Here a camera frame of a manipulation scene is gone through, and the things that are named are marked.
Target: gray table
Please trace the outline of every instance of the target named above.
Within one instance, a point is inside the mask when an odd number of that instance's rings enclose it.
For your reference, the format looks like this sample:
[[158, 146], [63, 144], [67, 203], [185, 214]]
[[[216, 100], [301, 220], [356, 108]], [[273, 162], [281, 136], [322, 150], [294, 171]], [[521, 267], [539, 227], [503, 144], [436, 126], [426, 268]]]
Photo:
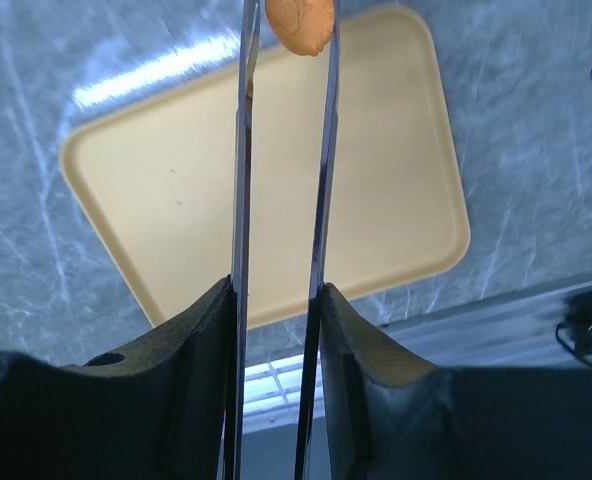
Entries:
[[[374, 3], [344, 3], [344, 14]], [[378, 325], [592, 271], [592, 1], [409, 0], [436, 44], [472, 241], [358, 300]], [[241, 1], [0, 0], [0, 349], [84, 362], [149, 328], [58, 170], [74, 127], [228, 63]], [[263, 24], [264, 46], [275, 42]], [[253, 358], [302, 319], [250, 334]]]

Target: orange object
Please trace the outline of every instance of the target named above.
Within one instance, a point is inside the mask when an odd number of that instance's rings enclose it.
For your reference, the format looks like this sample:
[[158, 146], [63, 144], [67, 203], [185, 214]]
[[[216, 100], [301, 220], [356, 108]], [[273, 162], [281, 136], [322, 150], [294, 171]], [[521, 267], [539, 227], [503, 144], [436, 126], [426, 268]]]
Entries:
[[296, 55], [315, 57], [334, 29], [334, 0], [265, 0], [267, 20], [280, 43]]

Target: rectangular tray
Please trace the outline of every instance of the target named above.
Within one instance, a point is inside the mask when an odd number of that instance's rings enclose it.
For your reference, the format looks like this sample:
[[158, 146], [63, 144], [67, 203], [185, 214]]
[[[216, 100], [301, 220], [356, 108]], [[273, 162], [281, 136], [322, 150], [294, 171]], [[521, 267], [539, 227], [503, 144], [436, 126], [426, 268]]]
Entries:
[[[250, 328], [306, 309], [328, 52], [260, 55]], [[388, 6], [341, 26], [326, 280], [349, 298], [455, 265], [470, 230], [431, 34]], [[236, 66], [73, 132], [70, 188], [152, 325], [230, 271]]]

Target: black cable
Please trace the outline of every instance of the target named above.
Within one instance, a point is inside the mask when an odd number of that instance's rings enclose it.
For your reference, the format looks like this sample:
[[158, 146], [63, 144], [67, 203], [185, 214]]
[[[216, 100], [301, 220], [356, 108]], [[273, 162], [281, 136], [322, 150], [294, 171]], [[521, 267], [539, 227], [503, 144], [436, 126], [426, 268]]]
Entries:
[[565, 322], [559, 322], [558, 325], [556, 325], [556, 330], [554, 332], [554, 335], [556, 336], [556, 341], [560, 344], [561, 347], [563, 347], [563, 350], [565, 350], [567, 353], [569, 353], [572, 357], [574, 357], [576, 360], [578, 360], [580, 363], [582, 363], [586, 367], [592, 368], [592, 362], [587, 360], [582, 355], [579, 355], [576, 351], [574, 351], [574, 349], [572, 347], [570, 347], [567, 344], [567, 342], [565, 342], [562, 338], [560, 338], [560, 331], [563, 328], [565, 328], [565, 329], [567, 328], [567, 324]]

